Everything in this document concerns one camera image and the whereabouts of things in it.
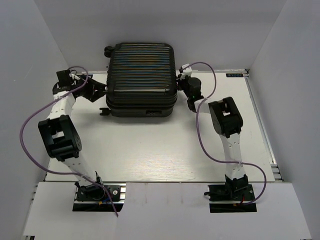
ribbed suitcase shell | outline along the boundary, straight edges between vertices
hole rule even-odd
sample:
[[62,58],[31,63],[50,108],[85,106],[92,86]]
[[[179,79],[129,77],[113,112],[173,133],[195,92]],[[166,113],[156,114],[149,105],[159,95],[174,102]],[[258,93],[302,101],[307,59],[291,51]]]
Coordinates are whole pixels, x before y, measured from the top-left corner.
[[111,53],[106,103],[116,117],[166,117],[177,100],[175,55],[164,43],[120,43]]

purple cable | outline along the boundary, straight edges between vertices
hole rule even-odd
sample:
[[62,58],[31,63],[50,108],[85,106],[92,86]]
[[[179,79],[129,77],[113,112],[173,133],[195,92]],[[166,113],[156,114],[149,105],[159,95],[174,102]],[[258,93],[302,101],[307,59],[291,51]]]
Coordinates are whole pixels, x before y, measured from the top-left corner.
[[24,123],[22,124],[22,127],[21,127],[21,129],[20,129],[20,134],[19,134],[20,144],[21,144],[21,147],[22,147],[23,151],[24,151],[25,154],[28,156],[28,158],[29,158],[38,168],[42,169],[43,171],[46,171],[47,173],[50,173],[50,174],[56,174],[56,175],[76,175],[76,176],[79,176],[79,177],[87,180],[89,183],[91,183],[91,184],[93,184],[93,185],[95,185],[95,186],[97,186],[97,187],[102,188],[102,189],[105,191],[105,193],[107,194],[107,196],[108,196],[108,198],[109,198],[109,200],[110,200],[110,202],[111,202],[111,205],[112,205],[112,208],[113,208],[113,211],[114,211],[115,215],[116,215],[117,217],[119,217],[119,214],[117,213],[115,204],[114,204],[114,202],[112,201],[112,198],[111,198],[111,196],[110,196],[110,193],[109,193],[108,190],[105,188],[105,186],[103,186],[103,185],[101,185],[101,184],[98,184],[98,183],[92,181],[92,180],[89,179],[88,177],[86,177],[86,176],[84,176],[84,175],[82,175],[81,173],[78,173],[78,172],[59,172],[59,171],[52,171],[52,170],[47,169],[46,167],[42,166],[39,162],[37,162],[37,160],[35,160],[33,156],[31,156],[31,154],[30,154],[29,151],[27,150],[26,145],[25,145],[25,142],[24,142],[24,130],[25,130],[25,127],[26,127],[26,125],[28,124],[28,122],[29,122],[35,115],[41,113],[41,112],[42,112],[43,110],[45,110],[46,108],[48,108],[48,107],[50,107],[51,105],[53,105],[53,104],[57,103],[58,101],[60,101],[60,99],[68,96],[69,94],[74,93],[75,91],[78,91],[79,89],[83,88],[83,87],[86,85],[86,83],[87,83],[87,81],[88,81],[88,78],[89,78],[89,73],[88,73],[88,71],[87,71],[85,68],[83,68],[82,66],[72,66],[72,67],[69,67],[68,70],[74,69],[74,68],[80,68],[80,69],[83,69],[83,70],[85,71],[86,77],[85,77],[84,83],[83,83],[81,86],[79,86],[79,87],[77,87],[77,88],[75,88],[75,89],[67,92],[66,94],[62,95],[60,98],[57,98],[57,99],[53,100],[52,102],[48,103],[48,104],[45,105],[44,107],[40,108],[39,110],[37,110],[36,112],[34,112],[33,114],[31,114],[31,115],[24,121]]
[[[203,142],[202,142],[201,135],[200,135],[199,112],[200,112],[200,107],[201,107],[201,105],[215,93],[216,88],[217,88],[217,77],[216,77],[216,73],[215,73],[214,69],[213,69],[208,63],[203,62],[203,61],[194,62],[194,63],[192,63],[192,64],[184,67],[182,70],[187,69],[188,67],[191,67],[191,66],[193,66],[193,65],[195,65],[195,64],[204,64],[204,65],[207,65],[207,66],[211,69],[211,71],[212,71],[212,73],[213,73],[213,76],[214,76],[214,88],[213,88],[212,93],[210,93],[209,96],[207,96],[206,98],[204,98],[204,99],[200,102],[200,104],[199,104],[199,106],[198,106],[198,108],[197,108],[197,110],[196,110],[195,125],[196,125],[196,133],[197,133],[197,135],[198,135],[198,139],[199,139],[200,146],[201,146],[204,154],[205,154],[208,158],[210,158],[211,160],[213,160],[213,161],[215,161],[215,162],[217,162],[217,163],[220,163],[220,164],[238,164],[238,163],[239,163],[238,161],[221,161],[221,160],[217,160],[217,159],[213,158],[212,156],[210,156],[210,154],[209,154],[209,153],[207,152],[207,150],[205,149],[205,146],[204,146],[204,144],[203,144]],[[252,201],[249,201],[249,202],[246,202],[246,203],[241,203],[241,205],[249,205],[249,204],[252,204],[252,203],[254,203],[255,201],[257,201],[257,200],[262,196],[262,194],[264,194],[264,192],[265,192],[265,190],[266,190],[266,186],[267,186],[267,176],[266,176],[264,170],[263,170],[261,167],[259,167],[258,165],[256,165],[256,164],[248,163],[248,162],[242,162],[242,164],[243,164],[243,165],[248,165],[248,166],[256,167],[257,169],[259,169],[259,170],[262,172],[263,178],[264,178],[264,184],[263,184],[263,188],[262,188],[261,193],[260,193],[255,199],[253,199]]]

